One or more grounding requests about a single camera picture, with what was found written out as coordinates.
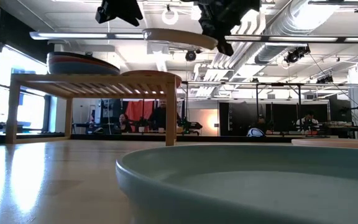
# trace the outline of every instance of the round wooden tray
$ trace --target round wooden tray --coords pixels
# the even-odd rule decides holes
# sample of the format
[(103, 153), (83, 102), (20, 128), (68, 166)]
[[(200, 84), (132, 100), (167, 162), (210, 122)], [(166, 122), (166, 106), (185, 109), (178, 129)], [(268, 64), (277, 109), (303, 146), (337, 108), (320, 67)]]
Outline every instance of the round wooden tray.
[(164, 76), (164, 75), (174, 75), (177, 79), (177, 88), (179, 88), (181, 84), (181, 78), (178, 75), (172, 74), (170, 72), (160, 72), (160, 71), (154, 71), (154, 70), (134, 70), (129, 72), (124, 72), (121, 74), (122, 76), (140, 76), (140, 77), (147, 77), (147, 76)]
[(347, 147), (358, 149), (358, 139), (292, 139), (294, 146)]
[(183, 50), (213, 50), (218, 44), (212, 37), (183, 30), (151, 28), (142, 32), (146, 41)]

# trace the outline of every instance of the person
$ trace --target person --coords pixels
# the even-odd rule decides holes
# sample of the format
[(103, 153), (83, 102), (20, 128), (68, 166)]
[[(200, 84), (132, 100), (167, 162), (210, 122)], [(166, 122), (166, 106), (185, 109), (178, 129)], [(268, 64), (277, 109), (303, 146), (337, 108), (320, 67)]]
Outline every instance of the person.
[(160, 99), (158, 108), (156, 108), (149, 117), (149, 121), (152, 123), (153, 129), (167, 127), (167, 101), (165, 99)]
[(314, 128), (318, 128), (318, 120), (314, 118), (314, 112), (308, 111), (304, 118), (299, 119), (296, 121), (297, 128), (300, 128), (300, 122), (302, 121), (302, 129), (304, 129), (305, 126), (311, 126)]
[(119, 116), (119, 127), (122, 133), (131, 133), (132, 128), (131, 125), (128, 122), (128, 115), (121, 114)]
[(251, 128), (257, 128), (261, 131), (263, 131), (264, 134), (270, 134), (271, 131), (268, 130), (269, 126), (266, 124), (265, 117), (263, 115), (258, 116), (258, 122), (251, 125)]

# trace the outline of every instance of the stacked plate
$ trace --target stacked plate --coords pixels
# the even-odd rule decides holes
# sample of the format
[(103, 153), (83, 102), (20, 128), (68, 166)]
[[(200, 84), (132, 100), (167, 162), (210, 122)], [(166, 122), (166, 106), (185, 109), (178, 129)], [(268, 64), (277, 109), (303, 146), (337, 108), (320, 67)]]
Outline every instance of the stacked plate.
[(69, 52), (48, 54), (49, 74), (106, 74), (118, 75), (119, 69), (103, 60)]

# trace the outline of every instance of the light blue bowl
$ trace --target light blue bowl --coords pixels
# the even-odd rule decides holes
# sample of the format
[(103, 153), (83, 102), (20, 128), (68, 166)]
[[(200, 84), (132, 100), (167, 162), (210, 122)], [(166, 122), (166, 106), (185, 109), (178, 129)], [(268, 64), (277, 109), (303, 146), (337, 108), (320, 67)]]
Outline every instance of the light blue bowl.
[(134, 223), (358, 223), (358, 149), (177, 146), (116, 163)]

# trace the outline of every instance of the metal frame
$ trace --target metal frame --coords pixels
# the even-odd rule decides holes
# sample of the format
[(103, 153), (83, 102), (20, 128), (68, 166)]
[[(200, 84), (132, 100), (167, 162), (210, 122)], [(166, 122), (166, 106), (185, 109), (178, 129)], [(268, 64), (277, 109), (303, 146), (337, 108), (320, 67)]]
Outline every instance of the metal frame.
[[(30, 32), (34, 40), (144, 40), (142, 33), (108, 32)], [(227, 35), (228, 42), (264, 42), (279, 44), (358, 44), (358, 36), (313, 35)]]
[[(302, 131), (302, 119), (301, 119), (301, 105), (302, 105), (302, 102), (301, 102), (301, 83), (283, 83), (285, 84), (286, 86), (289, 86), (289, 87), (292, 87), (292, 86), (297, 86), (298, 87), (298, 117), (297, 117), (297, 121), (299, 120), (299, 125), (300, 125), (300, 130)], [(257, 113), (257, 121), (259, 119), (259, 89), (258, 89), (258, 86), (260, 84), (257, 83), (256, 84), (256, 113)]]
[(270, 86), (338, 86), (338, 87), (358, 87), (355, 83), (253, 83), (253, 82), (198, 82), (198, 81), (182, 81), (182, 84), (189, 85), (240, 85), (240, 86), (256, 86), (256, 85), (270, 85)]

